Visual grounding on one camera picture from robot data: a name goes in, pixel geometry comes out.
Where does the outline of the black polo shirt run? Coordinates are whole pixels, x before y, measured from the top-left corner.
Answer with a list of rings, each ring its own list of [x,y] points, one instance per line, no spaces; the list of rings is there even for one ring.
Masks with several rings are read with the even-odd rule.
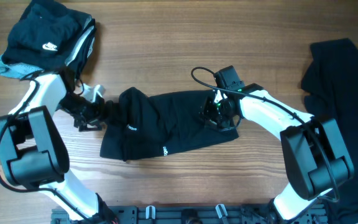
[[[169,156],[238,138],[236,130],[207,127],[201,107],[211,90],[179,91],[147,96],[131,87],[118,101],[107,101],[107,125],[99,155],[122,161]]]

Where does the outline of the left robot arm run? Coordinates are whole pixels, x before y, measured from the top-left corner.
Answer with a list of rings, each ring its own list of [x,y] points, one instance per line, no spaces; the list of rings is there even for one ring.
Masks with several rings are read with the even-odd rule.
[[[12,192],[50,197],[71,223],[119,223],[106,202],[70,170],[67,148],[52,119],[63,110],[80,131],[100,130],[104,87],[83,85],[77,94],[69,70],[39,70],[22,80],[30,83],[27,93],[0,116],[0,184]]]

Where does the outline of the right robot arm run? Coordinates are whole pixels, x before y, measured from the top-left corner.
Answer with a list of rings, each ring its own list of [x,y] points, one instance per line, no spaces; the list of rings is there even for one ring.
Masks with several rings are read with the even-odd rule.
[[[267,204],[240,208],[243,223],[317,223],[321,202],[337,203],[339,186],[354,176],[354,165],[335,119],[304,113],[273,98],[261,86],[245,85],[235,68],[213,73],[214,96],[202,108],[205,123],[235,130],[242,120],[257,123],[282,146],[288,185]]]

